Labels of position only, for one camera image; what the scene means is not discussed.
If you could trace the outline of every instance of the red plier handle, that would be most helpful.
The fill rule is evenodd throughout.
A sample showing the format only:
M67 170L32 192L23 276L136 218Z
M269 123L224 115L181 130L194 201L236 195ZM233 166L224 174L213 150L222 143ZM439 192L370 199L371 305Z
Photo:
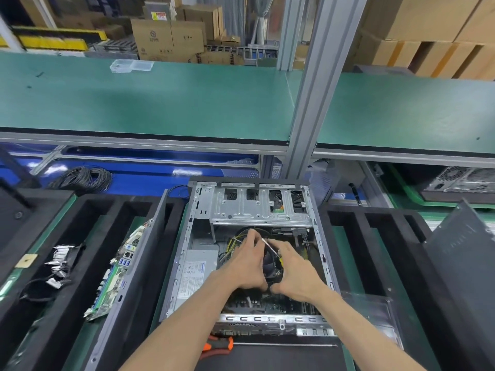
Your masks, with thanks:
M215 336L208 336L207 343L203 346L203 352L201 353L200 360L211 357L213 355L227 355L230 354L234 347L234 339L218 338Z

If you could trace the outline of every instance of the hand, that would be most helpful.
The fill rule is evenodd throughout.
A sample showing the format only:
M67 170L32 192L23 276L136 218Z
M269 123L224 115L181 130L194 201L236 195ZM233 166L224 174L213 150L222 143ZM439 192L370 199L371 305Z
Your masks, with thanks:
M232 257L219 269L232 282L234 289L268 288L263 274L265 244L254 229L249 229L243 243L232 251Z
M303 259L290 243L275 239L270 239L269 242L280 251L284 263L282 281L273 284L270 287L271 292L314 305L323 289L329 287L320 279L311 262Z

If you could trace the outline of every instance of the person's right hand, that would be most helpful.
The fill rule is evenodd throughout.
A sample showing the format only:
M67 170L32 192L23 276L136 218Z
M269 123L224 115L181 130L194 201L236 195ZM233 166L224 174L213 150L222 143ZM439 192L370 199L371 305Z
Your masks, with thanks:
M314 304L323 289L329 289L320 279L309 260L303 259L288 242L268 240L270 245L280 250L284 263L282 281L273 284L270 290L274 294L284 294L300 302Z

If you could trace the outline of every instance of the gray curtain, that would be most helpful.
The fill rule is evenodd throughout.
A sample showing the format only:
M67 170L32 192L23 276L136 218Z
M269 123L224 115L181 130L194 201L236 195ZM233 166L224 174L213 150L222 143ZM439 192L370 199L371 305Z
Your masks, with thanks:
M266 20L265 17L272 6L273 0L253 0L253 10L257 15L254 24L254 32L251 38L251 44L264 44L266 42Z
M229 35L236 35L241 38L241 45L246 44L244 33L245 0L197 0L198 4L221 5L223 8L223 17L225 19L225 28Z

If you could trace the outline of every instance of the warning sticker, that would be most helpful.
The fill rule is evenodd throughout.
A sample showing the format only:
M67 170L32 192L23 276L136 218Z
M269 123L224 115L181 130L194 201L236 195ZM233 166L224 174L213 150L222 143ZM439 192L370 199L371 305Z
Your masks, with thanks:
M206 262L185 262L177 298L189 298L203 284Z
M164 12L152 12L152 19L154 21L166 21L167 15Z

